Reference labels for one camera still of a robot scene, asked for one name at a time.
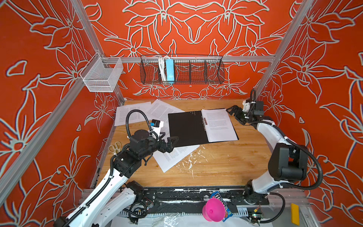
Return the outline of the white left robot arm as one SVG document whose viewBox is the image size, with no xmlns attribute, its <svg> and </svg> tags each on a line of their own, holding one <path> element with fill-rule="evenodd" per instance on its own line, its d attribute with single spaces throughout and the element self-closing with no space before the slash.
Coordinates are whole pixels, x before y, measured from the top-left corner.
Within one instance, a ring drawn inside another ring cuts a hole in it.
<svg viewBox="0 0 363 227">
<path fill-rule="evenodd" d="M 130 133 L 129 118 L 133 113 L 140 113 L 148 126 L 148 130 L 137 130 Z M 178 137 L 168 137 L 163 140 L 160 134 L 160 122 L 153 120 L 150 122 L 146 114 L 133 109 L 128 112 L 125 120 L 126 132 L 129 143 L 124 145 L 122 150 L 113 155 L 110 159 L 110 169 L 92 191 L 92 193 L 67 217 L 59 217 L 53 224 L 55 227 L 104 227 L 122 210 L 126 210 L 136 218 L 144 218 L 147 215 L 147 208 L 139 215 L 132 212 L 132 205 L 137 199 L 142 198 L 142 190 L 137 182 L 133 181 L 113 198 L 112 196 L 127 183 L 130 177 L 141 167 L 142 162 L 148 162 L 153 153 L 171 153 Z"/>
</svg>

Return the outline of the blue folder black inside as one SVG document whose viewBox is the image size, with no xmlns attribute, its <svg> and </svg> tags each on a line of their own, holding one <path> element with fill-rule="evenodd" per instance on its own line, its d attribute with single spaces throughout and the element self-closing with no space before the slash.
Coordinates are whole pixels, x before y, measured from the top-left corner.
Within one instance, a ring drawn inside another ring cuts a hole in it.
<svg viewBox="0 0 363 227">
<path fill-rule="evenodd" d="M 210 143 L 203 125 L 201 110 L 170 113 L 168 123 L 170 136 L 179 137 L 176 147 Z"/>
</svg>

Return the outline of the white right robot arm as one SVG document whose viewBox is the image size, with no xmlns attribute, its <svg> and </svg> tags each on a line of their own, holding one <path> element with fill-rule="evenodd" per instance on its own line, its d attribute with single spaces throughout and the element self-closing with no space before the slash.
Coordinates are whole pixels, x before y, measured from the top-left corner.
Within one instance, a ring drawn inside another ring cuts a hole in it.
<svg viewBox="0 0 363 227">
<path fill-rule="evenodd" d="M 323 170 L 318 159 L 306 146 L 298 145 L 283 131 L 263 110 L 264 103 L 257 99 L 256 90 L 252 89 L 249 99 L 243 106 L 232 106 L 227 112 L 242 125 L 252 126 L 263 135 L 271 151 L 267 171 L 258 178 L 250 180 L 244 187 L 244 200 L 255 204 L 271 194 L 277 188 L 297 188 L 314 190 L 323 182 Z M 308 160 L 317 168 L 317 180 L 308 186 L 296 185 L 307 178 Z"/>
</svg>

